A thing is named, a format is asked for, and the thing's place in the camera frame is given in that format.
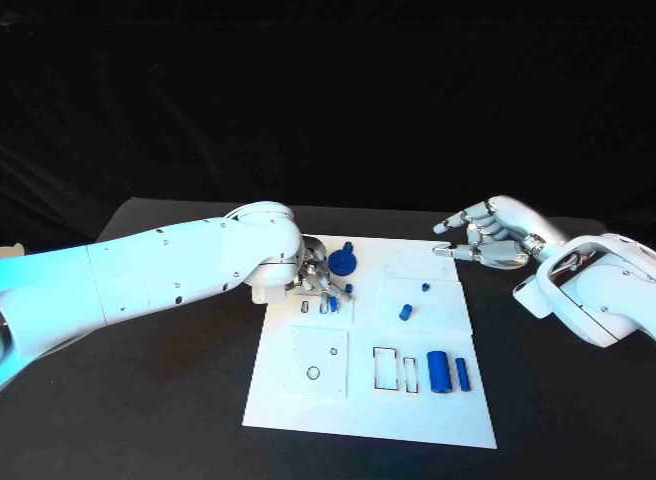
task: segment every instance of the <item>robotic hand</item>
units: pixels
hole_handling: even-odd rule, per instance
[[[543,216],[507,196],[475,204],[434,227],[467,225],[468,245],[434,248],[436,255],[503,270],[540,263],[513,296],[537,318],[555,313],[573,333],[607,347],[634,330],[656,340],[656,252],[607,233],[569,238]]]
[[[109,242],[0,258],[0,390],[39,357],[89,332],[217,295],[240,283],[255,303],[302,286],[349,301],[325,249],[291,209],[259,202]]]

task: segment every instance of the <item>white board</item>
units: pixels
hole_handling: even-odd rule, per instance
[[[321,315],[318,298],[295,289],[285,303],[268,306],[243,425],[496,448],[454,260],[432,255],[438,242],[315,237],[328,252],[346,241],[353,243],[356,271],[333,277],[340,286],[353,285],[353,301]],[[423,282],[431,285],[428,292],[421,289]],[[304,300],[308,313],[301,312]],[[406,322],[399,319],[402,302],[413,307]],[[298,330],[305,347],[297,357],[291,332]],[[327,347],[340,340],[344,344],[330,358]],[[396,350],[395,391],[374,388],[373,347]],[[449,357],[454,391],[448,394],[431,391],[426,353],[434,350]],[[405,357],[416,360],[418,394],[406,393]],[[467,362],[470,392],[460,390],[457,357]],[[307,363],[318,362],[327,367],[317,365],[320,377],[311,380],[304,370]],[[346,391],[336,391],[336,385],[346,385]]]

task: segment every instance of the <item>table surface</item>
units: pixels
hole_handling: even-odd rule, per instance
[[[99,241],[238,205],[129,200]],[[305,233],[435,240],[445,214],[294,207]],[[556,218],[576,234],[594,220]],[[462,241],[462,232],[445,240]],[[599,349],[511,297],[533,267],[457,263],[497,450],[242,427],[249,287],[93,332],[0,393],[0,478],[656,478],[656,344]]]

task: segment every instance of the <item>blue object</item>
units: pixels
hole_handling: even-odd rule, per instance
[[[334,275],[346,277],[356,270],[356,257],[351,242],[344,243],[344,248],[331,252],[328,260],[330,271]]]
[[[454,360],[457,364],[457,374],[460,375],[460,386],[462,392],[471,391],[471,385],[468,384],[468,375],[467,375],[467,362],[462,358]]]
[[[402,313],[399,314],[399,318],[406,321],[411,317],[411,312],[413,311],[413,307],[406,304],[402,308]]]
[[[428,372],[431,374],[431,390],[435,393],[449,393],[452,391],[452,379],[445,352],[428,352]]]

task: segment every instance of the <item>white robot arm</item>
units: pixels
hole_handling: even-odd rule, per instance
[[[330,282],[320,241],[288,207],[259,202],[223,218],[161,227],[54,252],[0,258],[0,390],[40,356],[90,331],[235,288],[281,302],[302,285],[349,301]]]
[[[468,245],[435,247],[438,255],[500,269],[539,263],[513,295],[532,314],[555,313],[576,335],[607,347],[633,331],[656,340],[656,252],[628,238],[604,234],[571,239],[519,200],[498,196],[435,227],[467,225]]]

